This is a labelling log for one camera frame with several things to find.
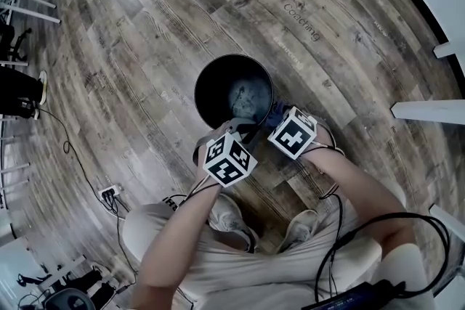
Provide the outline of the person's right hand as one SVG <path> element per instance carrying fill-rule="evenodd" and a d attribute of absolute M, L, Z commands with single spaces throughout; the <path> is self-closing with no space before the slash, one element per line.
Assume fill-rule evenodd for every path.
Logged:
<path fill-rule="evenodd" d="M 333 150 L 341 153 L 341 150 L 336 146 L 336 140 L 331 130 L 320 124 L 317 125 L 316 137 L 312 140 L 302 155 L 306 155 L 316 150 Z"/>

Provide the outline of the black chest device with screen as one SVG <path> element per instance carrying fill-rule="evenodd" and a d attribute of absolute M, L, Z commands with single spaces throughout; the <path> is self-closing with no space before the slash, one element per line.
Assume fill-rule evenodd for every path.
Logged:
<path fill-rule="evenodd" d="M 381 280 L 374 285 L 364 282 L 336 297 L 306 306 L 302 310 L 380 310 L 404 289 L 405 282 L 397 285 L 388 280 Z"/>

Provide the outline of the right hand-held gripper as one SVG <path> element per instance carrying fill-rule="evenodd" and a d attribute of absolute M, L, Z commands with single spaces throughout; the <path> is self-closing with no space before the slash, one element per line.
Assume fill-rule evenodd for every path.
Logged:
<path fill-rule="evenodd" d="M 292 107 L 268 136 L 282 153 L 296 160 L 317 136 L 317 121 Z"/>

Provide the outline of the black round bin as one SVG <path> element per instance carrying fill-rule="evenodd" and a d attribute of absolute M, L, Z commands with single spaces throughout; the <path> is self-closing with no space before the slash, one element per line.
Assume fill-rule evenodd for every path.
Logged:
<path fill-rule="evenodd" d="M 234 118 L 260 125 L 272 108 L 274 87 L 261 63 L 246 55 L 226 54 L 202 69 L 194 99 L 199 116 L 213 129 Z"/>

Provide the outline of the white desk with legs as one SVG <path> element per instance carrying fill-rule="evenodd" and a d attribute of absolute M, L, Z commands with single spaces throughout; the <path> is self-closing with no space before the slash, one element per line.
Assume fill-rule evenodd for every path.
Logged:
<path fill-rule="evenodd" d="M 9 66 L 16 68 L 16 66 L 27 66 L 28 63 L 26 62 L 13 62 L 13 61 L 8 61 L 8 62 L 2 62 L 1 66 Z M 6 123 L 7 121 L 16 121 L 17 118 L 7 118 L 4 115 L 0 114 L 0 193 L 3 193 L 3 187 L 4 187 L 4 141 L 8 139 L 13 139 L 13 136 L 9 137 L 8 139 L 6 137 L 3 137 L 4 131 L 6 128 Z"/>

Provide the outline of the black office chair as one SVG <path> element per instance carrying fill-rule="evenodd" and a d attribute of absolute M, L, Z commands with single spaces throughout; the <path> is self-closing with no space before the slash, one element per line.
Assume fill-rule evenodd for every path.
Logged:
<path fill-rule="evenodd" d="M 15 37 L 15 29 L 11 25 L 0 23 L 0 61 L 20 61 L 25 62 L 27 55 L 19 55 L 19 48 L 23 40 L 32 33 L 32 29 L 28 28 L 22 32 L 16 39 L 14 45 L 12 41 Z"/>

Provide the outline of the dark blue cloth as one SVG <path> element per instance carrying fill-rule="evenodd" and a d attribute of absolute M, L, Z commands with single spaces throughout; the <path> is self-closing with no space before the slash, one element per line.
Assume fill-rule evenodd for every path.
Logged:
<path fill-rule="evenodd" d="M 266 121 L 264 122 L 264 126 L 271 131 L 274 130 L 291 108 L 291 105 L 288 105 L 282 100 L 276 101 L 271 107 Z"/>

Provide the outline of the white power strip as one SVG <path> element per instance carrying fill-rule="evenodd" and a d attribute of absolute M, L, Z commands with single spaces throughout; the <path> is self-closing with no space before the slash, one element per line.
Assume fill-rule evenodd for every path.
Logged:
<path fill-rule="evenodd" d="M 102 201 L 111 203 L 115 197 L 120 195 L 120 188 L 117 185 L 112 185 L 110 187 L 101 189 L 98 193 Z"/>

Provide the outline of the person's left light shoe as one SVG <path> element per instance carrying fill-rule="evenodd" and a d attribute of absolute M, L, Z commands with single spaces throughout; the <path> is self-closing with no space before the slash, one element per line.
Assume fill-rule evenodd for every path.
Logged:
<path fill-rule="evenodd" d="M 247 253 L 255 253 L 259 238 L 256 232 L 246 225 L 237 203 L 222 193 L 217 198 L 209 215 L 209 226 L 221 233 L 234 233 L 247 242 Z"/>

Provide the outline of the person's left hand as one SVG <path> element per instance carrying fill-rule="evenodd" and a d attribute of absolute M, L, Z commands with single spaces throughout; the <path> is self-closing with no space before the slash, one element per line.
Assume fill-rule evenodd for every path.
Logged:
<path fill-rule="evenodd" d="M 229 124 L 230 123 L 228 121 L 224 122 L 220 127 L 210 131 L 209 133 L 207 133 L 207 135 L 198 140 L 196 147 L 198 156 L 198 168 L 201 168 L 203 164 L 203 160 L 205 158 L 206 153 L 206 144 L 212 139 L 217 140 L 218 138 L 220 138 L 229 129 Z"/>

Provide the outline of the person's left forearm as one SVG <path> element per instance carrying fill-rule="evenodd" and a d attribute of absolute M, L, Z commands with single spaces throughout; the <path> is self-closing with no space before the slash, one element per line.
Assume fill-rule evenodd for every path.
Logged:
<path fill-rule="evenodd" d="M 186 277 L 201 232 L 222 186 L 203 177 L 178 207 L 143 256 L 132 297 L 135 310 L 171 310 L 178 287 Z"/>

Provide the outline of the person's light shoe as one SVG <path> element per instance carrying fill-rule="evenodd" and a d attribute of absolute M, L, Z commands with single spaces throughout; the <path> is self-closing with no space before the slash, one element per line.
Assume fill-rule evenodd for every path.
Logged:
<path fill-rule="evenodd" d="M 221 233 L 234 233 L 247 242 L 247 253 L 255 253 L 259 238 L 256 232 L 246 225 L 237 203 L 222 193 L 217 198 L 209 215 L 209 226 Z"/>
<path fill-rule="evenodd" d="M 286 230 L 286 235 L 276 250 L 283 253 L 297 245 L 300 245 L 312 236 L 312 232 L 318 223 L 318 212 L 307 209 L 295 216 Z"/>

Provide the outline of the person's right light shoe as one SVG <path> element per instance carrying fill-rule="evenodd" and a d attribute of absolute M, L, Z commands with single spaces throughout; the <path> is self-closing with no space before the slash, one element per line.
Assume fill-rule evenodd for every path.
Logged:
<path fill-rule="evenodd" d="M 295 216 L 286 230 L 286 235 L 276 250 L 283 253 L 297 245 L 300 245 L 312 236 L 312 232 L 318 223 L 318 212 L 307 209 Z"/>

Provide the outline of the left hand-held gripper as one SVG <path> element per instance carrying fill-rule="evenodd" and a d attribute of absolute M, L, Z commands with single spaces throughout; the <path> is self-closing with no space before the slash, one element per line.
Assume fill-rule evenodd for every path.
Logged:
<path fill-rule="evenodd" d="M 258 124 L 246 118 L 233 118 L 227 123 L 227 132 L 206 144 L 203 170 L 223 187 L 230 187 L 248 177 L 257 160 L 237 140 L 237 127 L 243 144 L 249 144 L 259 130 Z"/>

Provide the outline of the person's right forearm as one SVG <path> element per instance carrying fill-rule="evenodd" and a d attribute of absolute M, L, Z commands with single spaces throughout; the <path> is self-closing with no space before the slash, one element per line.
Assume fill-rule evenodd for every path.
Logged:
<path fill-rule="evenodd" d="M 327 174 L 341 188 L 364 224 L 376 217 L 405 211 L 400 200 L 383 184 L 341 153 L 326 147 L 309 147 L 302 157 Z M 378 221 L 365 231 L 381 246 L 382 255 L 404 244 L 415 244 L 412 223 L 407 219 Z"/>

